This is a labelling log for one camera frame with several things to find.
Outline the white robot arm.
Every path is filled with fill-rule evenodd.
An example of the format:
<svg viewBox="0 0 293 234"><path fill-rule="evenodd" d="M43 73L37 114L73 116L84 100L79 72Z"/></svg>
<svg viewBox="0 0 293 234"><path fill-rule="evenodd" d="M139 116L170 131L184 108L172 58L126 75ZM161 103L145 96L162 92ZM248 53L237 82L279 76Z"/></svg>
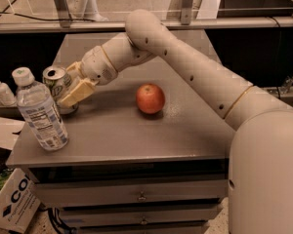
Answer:
<svg viewBox="0 0 293 234"><path fill-rule="evenodd" d="M164 59L235 131L230 234L293 234L293 107L179 40L153 13L130 13L124 32L68 67L73 83L61 106L153 57Z"/></svg>

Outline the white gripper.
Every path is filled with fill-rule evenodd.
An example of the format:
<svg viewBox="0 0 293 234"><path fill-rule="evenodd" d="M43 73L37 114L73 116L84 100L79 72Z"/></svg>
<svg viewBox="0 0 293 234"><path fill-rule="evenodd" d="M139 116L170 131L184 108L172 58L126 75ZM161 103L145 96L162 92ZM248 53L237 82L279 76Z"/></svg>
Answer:
<svg viewBox="0 0 293 234"><path fill-rule="evenodd" d="M68 91L59 98L59 106L64 108L69 108L90 96L95 91L97 82L99 85L106 85L118 76L118 72L100 46L88 51L81 62L75 61L68 66L66 72L72 80L80 79L76 79Z"/></svg>

